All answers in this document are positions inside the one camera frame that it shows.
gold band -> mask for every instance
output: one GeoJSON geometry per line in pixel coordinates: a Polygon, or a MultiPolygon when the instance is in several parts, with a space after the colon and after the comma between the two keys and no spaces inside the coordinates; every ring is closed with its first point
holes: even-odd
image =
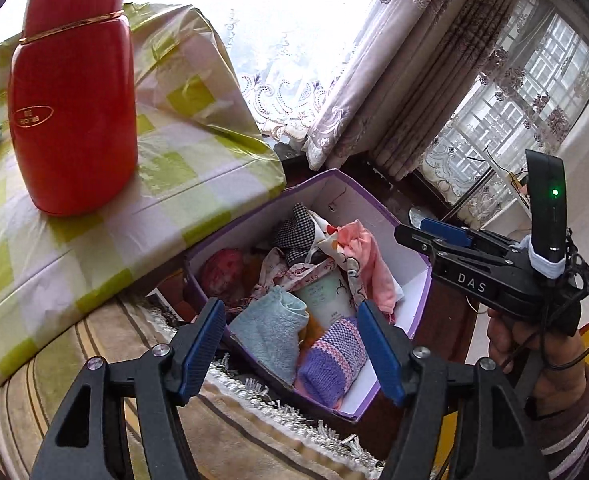
{"type": "Polygon", "coordinates": [[[21,38],[18,40],[18,44],[24,45],[27,43],[31,43],[36,40],[40,40],[41,38],[46,38],[47,36],[52,36],[53,34],[58,34],[59,32],[63,32],[64,30],[70,30],[71,28],[82,27],[82,25],[90,25],[91,23],[100,23],[106,22],[107,20],[112,20],[114,18],[118,18],[123,14],[122,10],[117,10],[116,12],[110,12],[109,14],[103,14],[101,16],[95,16],[94,18],[87,18],[86,20],[79,20],[78,22],[68,23],[67,25],[62,25],[61,27],[51,28],[50,30],[45,30],[44,32],[40,32],[39,34],[35,34],[34,36],[28,36],[27,38],[21,38]]]}

human hand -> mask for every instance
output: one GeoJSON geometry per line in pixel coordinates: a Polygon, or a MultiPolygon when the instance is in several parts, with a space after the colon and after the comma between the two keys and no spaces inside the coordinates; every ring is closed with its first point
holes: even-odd
{"type": "MultiPolygon", "coordinates": [[[[538,330],[536,326],[516,321],[512,329],[503,320],[503,314],[488,309],[490,323],[487,336],[490,339],[489,356],[500,366],[517,345],[522,344],[538,330]]],[[[527,348],[539,349],[540,338],[537,336],[527,344],[527,348]]],[[[548,361],[553,365],[563,365],[581,355],[584,350],[583,340],[578,332],[568,337],[559,332],[547,332],[545,335],[545,351],[548,361]]],[[[510,373],[514,363],[504,368],[510,373]]],[[[539,416],[567,410],[577,402],[585,391],[585,363],[581,361],[575,366],[556,372],[546,368],[539,376],[532,397],[536,399],[539,416]]]]}

box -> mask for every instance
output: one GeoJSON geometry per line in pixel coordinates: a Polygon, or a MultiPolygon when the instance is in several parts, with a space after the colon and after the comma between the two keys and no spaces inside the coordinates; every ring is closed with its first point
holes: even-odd
{"type": "MultiPolygon", "coordinates": [[[[396,242],[394,228],[399,221],[360,184],[339,170],[325,171],[287,189],[279,197],[237,218],[192,247],[186,256],[184,269],[186,301],[197,311],[206,304],[206,295],[196,281],[196,276],[210,256],[220,249],[243,250],[266,240],[279,222],[292,216],[292,207],[297,202],[302,202],[334,226],[358,219],[372,232],[383,259],[405,293],[395,310],[396,325],[403,328],[410,338],[414,337],[431,283],[429,261],[426,256],[396,242]]],[[[308,415],[327,417],[333,414],[356,422],[379,391],[379,383],[368,359],[343,398],[341,409],[332,410],[301,396],[295,389],[282,383],[231,339],[227,329],[223,342],[232,352],[246,359],[282,400],[308,415]]]]}

beige curtain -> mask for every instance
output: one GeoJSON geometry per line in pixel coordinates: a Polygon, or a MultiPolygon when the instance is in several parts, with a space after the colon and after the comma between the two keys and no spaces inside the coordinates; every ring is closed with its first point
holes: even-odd
{"type": "Polygon", "coordinates": [[[471,87],[517,0],[391,0],[309,131],[309,165],[372,150],[401,179],[471,87]]]}

black and white checkered cloth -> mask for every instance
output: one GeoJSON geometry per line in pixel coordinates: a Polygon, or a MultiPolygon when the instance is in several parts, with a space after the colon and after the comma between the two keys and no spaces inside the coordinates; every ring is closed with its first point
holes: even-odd
{"type": "Polygon", "coordinates": [[[314,220],[302,203],[292,208],[293,218],[286,220],[276,230],[273,243],[286,256],[289,267],[305,263],[309,250],[314,243],[314,220]]]}

